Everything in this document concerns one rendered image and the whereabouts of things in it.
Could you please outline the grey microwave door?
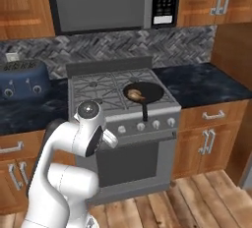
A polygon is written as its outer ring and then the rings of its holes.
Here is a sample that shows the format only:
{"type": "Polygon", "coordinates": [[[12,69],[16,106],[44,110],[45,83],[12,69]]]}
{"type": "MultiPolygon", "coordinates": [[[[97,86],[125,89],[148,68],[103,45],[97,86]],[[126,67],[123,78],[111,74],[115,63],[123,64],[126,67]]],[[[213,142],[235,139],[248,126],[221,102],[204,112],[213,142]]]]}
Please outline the grey microwave door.
{"type": "Polygon", "coordinates": [[[151,25],[152,0],[56,0],[56,3],[64,32],[151,25]]]}

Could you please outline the black frying pan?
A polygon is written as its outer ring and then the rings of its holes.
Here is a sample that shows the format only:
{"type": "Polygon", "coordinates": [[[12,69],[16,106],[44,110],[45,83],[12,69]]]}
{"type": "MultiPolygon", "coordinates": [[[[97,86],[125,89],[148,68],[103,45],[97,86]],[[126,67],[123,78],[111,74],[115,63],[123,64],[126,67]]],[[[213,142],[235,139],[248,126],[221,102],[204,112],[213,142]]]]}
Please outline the black frying pan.
{"type": "Polygon", "coordinates": [[[164,95],[164,89],[158,84],[149,83],[149,82],[137,82],[137,83],[126,85],[123,88],[123,94],[127,99],[133,101],[134,103],[138,103],[142,105],[143,121],[147,122],[148,121],[148,104],[161,100],[164,95]],[[145,97],[146,99],[144,101],[131,100],[128,95],[129,89],[139,90],[141,92],[141,95],[145,97]]]}

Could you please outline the grey oven door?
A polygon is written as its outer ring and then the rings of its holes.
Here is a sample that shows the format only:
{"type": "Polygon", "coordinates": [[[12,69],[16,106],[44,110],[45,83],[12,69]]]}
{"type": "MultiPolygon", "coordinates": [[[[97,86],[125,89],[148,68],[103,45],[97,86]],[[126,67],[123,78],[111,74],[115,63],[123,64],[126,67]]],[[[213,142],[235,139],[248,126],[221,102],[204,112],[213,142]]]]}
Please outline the grey oven door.
{"type": "Polygon", "coordinates": [[[76,165],[98,175],[98,193],[88,200],[93,205],[126,200],[167,190],[171,180],[176,133],[144,142],[105,143],[87,158],[77,156],[76,165]]]}

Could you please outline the grey stove with hob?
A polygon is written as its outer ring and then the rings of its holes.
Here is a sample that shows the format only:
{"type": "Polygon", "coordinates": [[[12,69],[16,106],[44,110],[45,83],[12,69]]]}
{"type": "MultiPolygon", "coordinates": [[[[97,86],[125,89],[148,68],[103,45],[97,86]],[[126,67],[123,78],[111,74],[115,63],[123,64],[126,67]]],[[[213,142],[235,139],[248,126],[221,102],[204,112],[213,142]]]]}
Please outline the grey stove with hob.
{"type": "Polygon", "coordinates": [[[166,138],[171,132],[176,133],[177,139],[181,106],[153,72],[151,56],[69,64],[66,71],[70,121],[74,120],[78,105],[92,99],[101,106],[106,128],[117,137],[118,144],[166,138]],[[143,121],[142,105],[123,94],[126,85],[137,82],[158,84],[164,89],[161,100],[148,104],[147,122],[143,121]],[[167,124],[168,118],[175,119],[174,127],[167,124]],[[154,120],[160,121],[158,130],[153,127],[154,120]],[[139,123],[145,124],[144,131],[138,131],[139,123]],[[125,127],[125,134],[118,133],[119,126],[125,127]]]}

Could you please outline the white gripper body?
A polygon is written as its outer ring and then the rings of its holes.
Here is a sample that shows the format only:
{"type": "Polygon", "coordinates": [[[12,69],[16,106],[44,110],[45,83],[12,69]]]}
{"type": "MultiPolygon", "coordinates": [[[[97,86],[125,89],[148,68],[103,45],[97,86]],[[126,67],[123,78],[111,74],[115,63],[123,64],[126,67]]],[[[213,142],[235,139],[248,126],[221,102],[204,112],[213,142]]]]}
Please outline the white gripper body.
{"type": "Polygon", "coordinates": [[[102,140],[111,148],[116,148],[118,139],[108,129],[103,132],[102,140]]]}

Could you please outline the tall wooden side panel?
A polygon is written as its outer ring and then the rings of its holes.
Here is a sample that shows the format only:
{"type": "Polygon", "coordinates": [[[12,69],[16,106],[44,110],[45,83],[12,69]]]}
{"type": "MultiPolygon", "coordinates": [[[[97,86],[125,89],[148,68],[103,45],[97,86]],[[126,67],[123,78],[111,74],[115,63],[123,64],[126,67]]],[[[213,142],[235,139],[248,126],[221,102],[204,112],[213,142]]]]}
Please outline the tall wooden side panel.
{"type": "MultiPolygon", "coordinates": [[[[211,62],[252,91],[252,23],[220,25],[211,62]]],[[[248,165],[252,163],[252,98],[248,101],[226,174],[240,187],[248,165]]]]}

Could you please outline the blue toaster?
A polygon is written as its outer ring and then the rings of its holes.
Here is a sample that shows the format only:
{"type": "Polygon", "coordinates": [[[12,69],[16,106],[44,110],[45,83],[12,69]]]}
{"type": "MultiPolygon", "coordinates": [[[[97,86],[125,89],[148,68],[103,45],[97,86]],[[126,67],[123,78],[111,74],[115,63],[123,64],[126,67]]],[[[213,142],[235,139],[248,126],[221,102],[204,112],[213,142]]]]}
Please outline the blue toaster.
{"type": "Polygon", "coordinates": [[[47,67],[40,60],[0,65],[0,99],[16,101],[45,96],[51,87],[47,67]]]}

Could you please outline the grey appliance edge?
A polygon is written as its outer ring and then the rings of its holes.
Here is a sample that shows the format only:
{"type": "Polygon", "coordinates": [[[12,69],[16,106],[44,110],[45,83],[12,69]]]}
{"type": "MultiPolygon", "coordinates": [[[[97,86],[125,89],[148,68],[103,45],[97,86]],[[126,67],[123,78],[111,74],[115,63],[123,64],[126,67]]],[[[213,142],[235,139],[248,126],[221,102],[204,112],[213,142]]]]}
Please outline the grey appliance edge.
{"type": "Polygon", "coordinates": [[[245,174],[241,180],[240,184],[241,189],[250,189],[252,188],[252,163],[250,163],[245,171],[245,174]]]}

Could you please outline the wooden base cupboard door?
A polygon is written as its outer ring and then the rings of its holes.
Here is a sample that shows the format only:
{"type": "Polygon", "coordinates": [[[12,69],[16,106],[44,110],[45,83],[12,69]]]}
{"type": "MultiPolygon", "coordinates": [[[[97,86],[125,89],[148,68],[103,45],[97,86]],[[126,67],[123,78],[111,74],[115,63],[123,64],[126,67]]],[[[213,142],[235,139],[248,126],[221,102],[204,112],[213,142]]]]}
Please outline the wooden base cupboard door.
{"type": "Polygon", "coordinates": [[[36,157],[34,156],[34,157],[30,157],[30,158],[20,158],[20,159],[16,160],[16,162],[17,162],[17,173],[18,173],[17,179],[18,179],[19,182],[23,183],[23,186],[20,189],[21,205],[26,206],[28,204],[27,190],[28,190],[28,185],[29,184],[26,185],[26,183],[25,183],[25,181],[23,179],[23,176],[21,174],[21,171],[20,171],[19,163],[22,162],[22,161],[25,161],[26,164],[27,164],[26,173],[27,173],[29,183],[30,183],[30,180],[32,178],[33,167],[34,167],[34,164],[36,162],[36,157]]]}
{"type": "Polygon", "coordinates": [[[198,172],[202,157],[198,149],[203,146],[205,130],[207,129],[199,128],[178,133],[173,161],[173,179],[188,177],[198,172]]]}
{"type": "Polygon", "coordinates": [[[11,177],[11,162],[0,161],[0,215],[15,213],[20,209],[20,193],[11,177]]]}
{"type": "Polygon", "coordinates": [[[207,148],[206,153],[201,157],[198,170],[199,173],[222,170],[226,167],[239,127],[239,122],[233,122],[229,124],[213,126],[207,129],[208,131],[210,129],[214,129],[216,132],[216,138],[212,152],[208,154],[207,148]]]}

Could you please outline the wooden drawer front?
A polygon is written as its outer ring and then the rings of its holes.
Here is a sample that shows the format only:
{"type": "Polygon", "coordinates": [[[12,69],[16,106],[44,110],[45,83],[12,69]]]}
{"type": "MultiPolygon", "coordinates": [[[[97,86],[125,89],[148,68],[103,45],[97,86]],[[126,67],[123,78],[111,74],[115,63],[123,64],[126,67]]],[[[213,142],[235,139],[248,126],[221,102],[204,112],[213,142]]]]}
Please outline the wooden drawer front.
{"type": "Polygon", "coordinates": [[[44,131],[34,131],[14,135],[0,136],[0,147],[14,147],[18,142],[24,142],[24,147],[20,151],[0,154],[0,161],[30,158],[37,156],[44,131]]]}
{"type": "Polygon", "coordinates": [[[245,99],[182,109],[179,119],[179,130],[185,131],[240,121],[243,118],[247,104],[248,99],[245,99]],[[216,120],[205,120],[202,118],[204,112],[207,112],[209,115],[216,115],[220,110],[225,113],[224,118],[216,120]]]}

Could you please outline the white wall socket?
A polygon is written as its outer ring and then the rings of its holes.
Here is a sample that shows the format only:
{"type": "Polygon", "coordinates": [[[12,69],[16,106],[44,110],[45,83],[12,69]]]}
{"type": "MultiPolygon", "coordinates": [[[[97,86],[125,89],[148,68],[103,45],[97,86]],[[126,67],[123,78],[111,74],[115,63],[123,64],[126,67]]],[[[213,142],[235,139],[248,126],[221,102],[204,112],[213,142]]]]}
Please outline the white wall socket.
{"type": "Polygon", "coordinates": [[[18,53],[7,53],[6,58],[8,62],[15,62],[20,60],[18,53]]]}

